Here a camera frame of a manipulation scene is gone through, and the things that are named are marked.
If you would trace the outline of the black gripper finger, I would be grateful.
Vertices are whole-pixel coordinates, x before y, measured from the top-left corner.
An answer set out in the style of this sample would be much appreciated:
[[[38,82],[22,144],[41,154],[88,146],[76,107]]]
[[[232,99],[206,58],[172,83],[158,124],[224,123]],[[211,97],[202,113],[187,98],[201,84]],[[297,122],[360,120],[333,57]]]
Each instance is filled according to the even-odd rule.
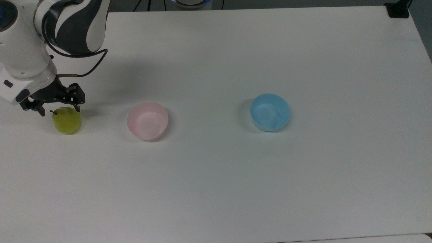
[[[85,104],[85,92],[79,84],[73,83],[66,89],[66,101],[74,106],[76,112],[80,112],[80,106]]]
[[[24,111],[36,111],[40,114],[40,116],[45,117],[45,109],[43,105],[44,102],[39,100],[30,101],[29,99],[25,99],[20,102],[20,106]]]

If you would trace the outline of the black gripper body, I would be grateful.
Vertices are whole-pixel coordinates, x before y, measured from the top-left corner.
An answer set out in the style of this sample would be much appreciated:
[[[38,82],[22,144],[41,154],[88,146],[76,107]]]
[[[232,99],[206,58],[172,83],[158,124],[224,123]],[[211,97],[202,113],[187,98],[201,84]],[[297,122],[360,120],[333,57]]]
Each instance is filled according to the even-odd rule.
[[[74,89],[74,85],[69,87],[64,86],[59,79],[54,81],[43,89],[39,89],[34,94],[30,95],[33,100],[42,101],[44,103],[63,103],[69,104],[71,98],[69,92]]]

